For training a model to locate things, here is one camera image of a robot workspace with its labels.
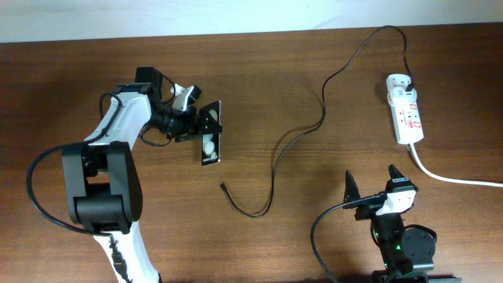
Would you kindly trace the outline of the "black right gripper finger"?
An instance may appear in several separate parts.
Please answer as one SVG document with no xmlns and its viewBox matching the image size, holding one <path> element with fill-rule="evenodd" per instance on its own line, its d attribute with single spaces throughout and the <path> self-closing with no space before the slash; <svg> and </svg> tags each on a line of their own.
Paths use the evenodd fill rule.
<svg viewBox="0 0 503 283">
<path fill-rule="evenodd" d="M 389 175 L 390 175 L 390 180 L 389 180 L 389 183 L 392 184 L 392 185 L 405 185 L 405 184 L 409 184 L 410 183 L 410 180 L 405 177 L 399 170 L 398 168 L 391 164 L 389 167 L 388 167 L 388 172 L 389 172 Z"/>
<path fill-rule="evenodd" d="M 344 209 L 356 208 L 355 201 L 360 200 L 361 196 L 353 175 L 349 170 L 345 172 L 345 190 L 343 195 Z"/>
</svg>

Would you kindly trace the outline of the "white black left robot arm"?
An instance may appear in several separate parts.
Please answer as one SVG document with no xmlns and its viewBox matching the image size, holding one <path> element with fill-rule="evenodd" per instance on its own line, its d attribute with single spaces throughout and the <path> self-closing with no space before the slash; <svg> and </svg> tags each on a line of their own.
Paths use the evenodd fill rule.
<svg viewBox="0 0 503 283">
<path fill-rule="evenodd" d="M 62 152 L 69 214 L 104 249 L 120 282 L 160 282 L 149 260 L 139 219 L 143 195 L 132 156 L 134 143 L 148 129 L 169 141 L 202 141 L 203 165 L 221 159 L 221 101 L 194 107 L 198 86 L 171 85 L 163 101 L 166 76 L 154 67 L 139 67 L 132 83 L 119 84 L 111 105 L 84 142 Z"/>
</svg>

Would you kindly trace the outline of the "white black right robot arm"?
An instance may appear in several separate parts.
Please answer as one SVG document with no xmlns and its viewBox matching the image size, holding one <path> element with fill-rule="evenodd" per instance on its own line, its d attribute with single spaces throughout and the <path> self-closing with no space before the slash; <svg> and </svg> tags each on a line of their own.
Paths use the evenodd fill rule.
<svg viewBox="0 0 503 283">
<path fill-rule="evenodd" d="M 430 277 L 434 270 L 437 233 L 422 225 L 405 225 L 402 214 L 414 206 L 418 188 L 394 165 L 388 167 L 390 179 L 385 189 L 362 197 L 353 175 L 345 173 L 343 204 L 354 209 L 357 221 L 369 220 L 372 238 L 382 256 L 383 270 L 372 273 L 374 282 L 461 282 L 453 275 Z"/>
</svg>

